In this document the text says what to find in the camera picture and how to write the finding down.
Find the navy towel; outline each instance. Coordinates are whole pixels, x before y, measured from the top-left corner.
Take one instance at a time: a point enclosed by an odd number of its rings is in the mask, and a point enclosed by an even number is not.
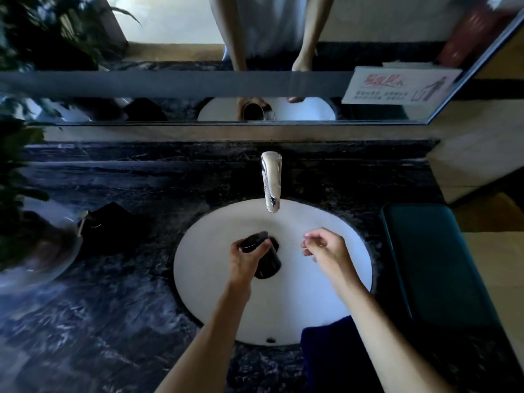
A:
[[[331,325],[304,329],[300,345],[314,393],[383,393],[351,316]]]

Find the black mug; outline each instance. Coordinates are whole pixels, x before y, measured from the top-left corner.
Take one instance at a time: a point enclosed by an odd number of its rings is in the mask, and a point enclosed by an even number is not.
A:
[[[239,248],[244,253],[253,252],[260,244],[262,244],[266,239],[270,239],[272,246],[266,254],[260,258],[258,262],[257,271],[255,272],[255,277],[264,280],[274,276],[282,266],[280,259],[278,259],[278,242],[274,237],[270,237],[267,231],[261,231],[260,233],[255,233],[242,241],[239,245]]]

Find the faucet spout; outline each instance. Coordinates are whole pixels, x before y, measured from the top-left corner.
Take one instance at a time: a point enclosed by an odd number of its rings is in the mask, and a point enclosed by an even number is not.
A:
[[[262,153],[262,178],[266,208],[275,213],[280,208],[280,192],[282,190],[282,156],[276,151]]]

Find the oval sink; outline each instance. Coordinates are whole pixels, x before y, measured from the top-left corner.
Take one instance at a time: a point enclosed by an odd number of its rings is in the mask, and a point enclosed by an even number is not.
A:
[[[305,98],[289,103],[286,98],[264,99],[278,121],[335,120],[335,112],[321,98]],[[237,98],[213,98],[200,111],[198,121],[237,121]]]
[[[187,230],[174,256],[174,282],[180,298],[202,323],[209,321],[230,276],[231,243],[266,230],[280,245],[277,255],[282,267],[266,280],[253,279],[251,299],[236,338],[255,345],[299,343],[304,328],[349,315],[318,264],[302,255],[304,232],[321,226],[344,237],[358,276],[370,290],[370,255],[348,224],[290,200],[281,200],[280,210],[272,214],[259,198],[213,211]]]

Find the white sign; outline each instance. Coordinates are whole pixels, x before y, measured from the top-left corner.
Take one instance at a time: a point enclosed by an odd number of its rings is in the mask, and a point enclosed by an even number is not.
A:
[[[460,69],[357,67],[342,103],[436,105],[449,93]]]

